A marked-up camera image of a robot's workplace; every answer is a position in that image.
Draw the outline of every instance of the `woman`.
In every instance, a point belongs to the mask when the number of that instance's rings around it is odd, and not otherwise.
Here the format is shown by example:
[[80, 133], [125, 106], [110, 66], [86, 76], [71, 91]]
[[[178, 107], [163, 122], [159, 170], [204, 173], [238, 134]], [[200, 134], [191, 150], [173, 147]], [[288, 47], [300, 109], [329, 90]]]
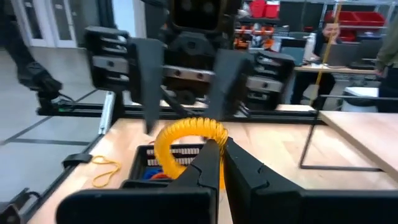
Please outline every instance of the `woman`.
[[[340, 25], [335, 23], [334, 18], [330, 18], [323, 22], [322, 29], [318, 30], [317, 37], [315, 39], [315, 46], [313, 50], [313, 57], [319, 59], [321, 57], [322, 48], [324, 44], [327, 44], [331, 39], [331, 44], [339, 44], [341, 41], [338, 36], [340, 34]], [[318, 73], [313, 72], [298, 72], [296, 75], [296, 80], [293, 87], [293, 95], [291, 98], [291, 103], [293, 105], [299, 105], [304, 91], [309, 85], [315, 84], [317, 80]], [[333, 87], [335, 86], [335, 78], [330, 73], [324, 73], [319, 83], [318, 95], [329, 95]], [[318, 103], [313, 103], [314, 106], [319, 106], [320, 109], [326, 102], [326, 98], [319, 100]]]
[[[398, 16], [390, 24], [383, 45], [376, 59], [376, 75], [382, 77], [379, 97], [398, 99]], [[381, 113], [398, 113], [398, 101], [378, 100], [377, 108]]]

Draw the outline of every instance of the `computer monitor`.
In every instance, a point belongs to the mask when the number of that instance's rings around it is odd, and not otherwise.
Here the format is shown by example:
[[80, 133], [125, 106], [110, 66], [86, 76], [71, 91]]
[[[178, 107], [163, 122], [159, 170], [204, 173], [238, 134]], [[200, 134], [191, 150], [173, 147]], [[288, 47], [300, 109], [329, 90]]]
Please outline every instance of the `computer monitor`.
[[[321, 60], [325, 56], [327, 44], [323, 45]], [[358, 51], [358, 44], [332, 44], [326, 64], [329, 66], [348, 66], [355, 60]]]
[[382, 43], [382, 39], [362, 40], [359, 43], [358, 52], [356, 54], [357, 60], [375, 60]]
[[301, 66], [304, 61], [305, 39], [282, 39], [280, 52], [294, 58], [295, 66]]

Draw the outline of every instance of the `blue object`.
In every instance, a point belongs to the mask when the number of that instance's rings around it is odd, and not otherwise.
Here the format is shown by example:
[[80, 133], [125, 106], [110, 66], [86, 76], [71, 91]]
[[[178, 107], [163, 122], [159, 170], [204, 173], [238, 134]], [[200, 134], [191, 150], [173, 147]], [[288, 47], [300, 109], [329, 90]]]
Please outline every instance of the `blue object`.
[[143, 179], [144, 180], [149, 180], [150, 178], [152, 178], [155, 174], [158, 174], [160, 172], [163, 172], [163, 170], [161, 168], [148, 168], [144, 175], [143, 175]]

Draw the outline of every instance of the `wooden board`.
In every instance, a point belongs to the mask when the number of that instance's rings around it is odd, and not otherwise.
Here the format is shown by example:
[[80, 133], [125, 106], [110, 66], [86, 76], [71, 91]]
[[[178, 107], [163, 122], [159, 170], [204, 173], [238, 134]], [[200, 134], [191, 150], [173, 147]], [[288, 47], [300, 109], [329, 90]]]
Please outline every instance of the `wooden board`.
[[398, 180], [398, 114], [321, 111], [320, 117]]
[[[300, 67], [295, 67], [294, 70], [298, 72], [319, 72], [320, 66], [312, 66], [312, 65], [304, 65]], [[358, 70], [358, 69], [350, 69], [350, 68], [330, 68], [327, 66], [323, 67], [323, 72], [327, 73], [349, 73], [349, 74], [357, 74], [357, 75], [375, 75], [373, 70]]]
[[[290, 109], [300, 110], [300, 106]], [[153, 136], [143, 133], [143, 122], [138, 119], [120, 119], [108, 134], [91, 151], [119, 161], [122, 168], [107, 188], [119, 188], [129, 175], [136, 149], [149, 144], [164, 125], [173, 121], [160, 121]], [[306, 189], [396, 189], [398, 185], [382, 172], [343, 172], [326, 170], [302, 170], [299, 158], [305, 144], [309, 126], [294, 124], [244, 124], [225, 123], [235, 142], [265, 165]], [[196, 136], [184, 137], [176, 143], [199, 143]], [[307, 160], [308, 165], [372, 166], [337, 133], [327, 126], [320, 126], [313, 136]], [[29, 224], [55, 224], [58, 204], [69, 194], [81, 189], [90, 189], [92, 180], [109, 171], [111, 165], [93, 163], [79, 165], [64, 183], [43, 204]], [[232, 224], [226, 192], [220, 192], [219, 223]]]

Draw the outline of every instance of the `red object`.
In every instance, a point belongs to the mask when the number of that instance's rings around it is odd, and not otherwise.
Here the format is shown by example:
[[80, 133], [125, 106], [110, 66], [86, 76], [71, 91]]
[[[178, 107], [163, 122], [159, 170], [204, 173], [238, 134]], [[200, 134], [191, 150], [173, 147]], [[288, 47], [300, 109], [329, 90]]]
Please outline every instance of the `red object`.
[[345, 42], [352, 42], [355, 40], [355, 31], [342, 30], [340, 32], [340, 39]]
[[[325, 20], [331, 19], [333, 16], [333, 11], [328, 11], [325, 15]], [[338, 16], [338, 21], [342, 26], [358, 26], [359, 19], [355, 16], [354, 12], [341, 11]]]
[[280, 4], [279, 1], [267, 1], [267, 4], [263, 10], [263, 14], [262, 16], [265, 18], [278, 18], [279, 16], [279, 8], [280, 8]]
[[383, 26], [385, 19], [378, 12], [354, 12], [359, 26]]
[[251, 2], [250, 5], [251, 16], [253, 18], [262, 18], [262, 13], [266, 7], [264, 0], [255, 0]]
[[169, 177], [166, 174], [160, 172], [160, 173], [153, 175], [150, 179], [156, 180], [156, 179], [167, 179], [167, 178], [169, 178]]

